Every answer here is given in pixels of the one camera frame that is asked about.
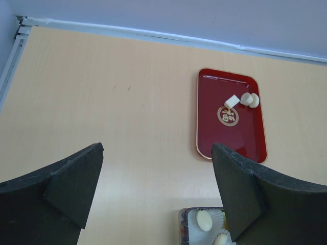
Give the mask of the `half-round white chocolate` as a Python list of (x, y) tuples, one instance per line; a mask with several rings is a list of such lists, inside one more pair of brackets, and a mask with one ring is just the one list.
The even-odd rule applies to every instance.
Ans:
[(241, 96), (240, 103), (244, 106), (249, 106), (253, 102), (253, 97), (250, 93), (246, 92)]

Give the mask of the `square white chocolate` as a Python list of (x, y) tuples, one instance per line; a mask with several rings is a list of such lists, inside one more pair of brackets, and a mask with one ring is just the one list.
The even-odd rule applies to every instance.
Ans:
[(235, 105), (237, 105), (240, 102), (240, 99), (234, 94), (229, 99), (227, 99), (224, 103), (224, 106), (230, 110)]

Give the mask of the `round white chocolate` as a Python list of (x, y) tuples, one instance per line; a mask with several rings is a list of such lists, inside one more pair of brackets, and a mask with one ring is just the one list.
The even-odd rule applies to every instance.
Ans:
[(214, 245), (226, 245), (228, 239), (228, 235), (227, 234), (219, 234), (217, 239), (215, 240)]

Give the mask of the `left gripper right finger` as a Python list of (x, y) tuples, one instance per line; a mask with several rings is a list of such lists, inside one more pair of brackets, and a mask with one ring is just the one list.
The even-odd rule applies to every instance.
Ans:
[(212, 147), (229, 233), (237, 244), (326, 244), (326, 186)]

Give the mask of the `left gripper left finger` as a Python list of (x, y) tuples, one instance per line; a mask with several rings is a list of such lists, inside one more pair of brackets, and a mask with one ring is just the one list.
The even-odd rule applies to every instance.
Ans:
[(1, 183), (1, 244), (77, 244), (96, 192), (103, 146)]

